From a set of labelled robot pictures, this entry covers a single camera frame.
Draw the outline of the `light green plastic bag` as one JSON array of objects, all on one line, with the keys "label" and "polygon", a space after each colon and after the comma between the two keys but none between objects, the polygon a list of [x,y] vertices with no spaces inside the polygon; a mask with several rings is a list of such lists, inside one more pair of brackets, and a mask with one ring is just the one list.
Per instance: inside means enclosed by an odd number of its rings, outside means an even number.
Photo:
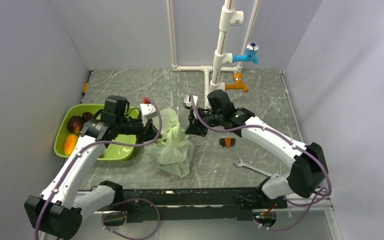
[{"label": "light green plastic bag", "polygon": [[184,178],[190,173],[195,146],[181,127],[175,110],[166,108],[160,114],[161,138],[146,146],[145,152],[160,170]]}]

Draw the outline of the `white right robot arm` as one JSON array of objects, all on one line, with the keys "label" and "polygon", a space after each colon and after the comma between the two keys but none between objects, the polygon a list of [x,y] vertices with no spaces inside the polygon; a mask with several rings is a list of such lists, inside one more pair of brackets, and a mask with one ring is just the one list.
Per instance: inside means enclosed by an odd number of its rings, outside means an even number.
[{"label": "white right robot arm", "polygon": [[197,96],[185,96],[184,106],[190,110],[186,134],[204,137],[209,130],[234,133],[265,148],[290,168],[288,174],[272,176],[260,184],[255,194],[260,207],[267,208],[276,198],[289,194],[309,198],[326,180],[329,173],[319,144],[305,144],[275,130],[252,111],[235,107],[223,90],[211,92],[207,99],[210,108],[203,109],[197,106]]}]

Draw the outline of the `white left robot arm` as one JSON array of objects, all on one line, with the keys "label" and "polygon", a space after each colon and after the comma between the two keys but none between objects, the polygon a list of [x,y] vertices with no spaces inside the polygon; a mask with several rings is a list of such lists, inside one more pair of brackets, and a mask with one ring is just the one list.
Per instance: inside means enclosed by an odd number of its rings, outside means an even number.
[{"label": "white left robot arm", "polygon": [[117,210],[128,202],[122,185],[108,180],[85,195],[78,196],[78,191],[94,163],[109,145],[116,144],[119,135],[136,136],[134,148],[153,144],[161,136],[161,127],[153,124],[153,118],[161,118],[153,100],[143,99],[137,118],[129,116],[129,106],[125,97],[107,97],[103,108],[81,128],[72,153],[56,177],[38,196],[27,198],[24,209],[34,239],[45,233],[70,240],[94,212],[105,207]]}]

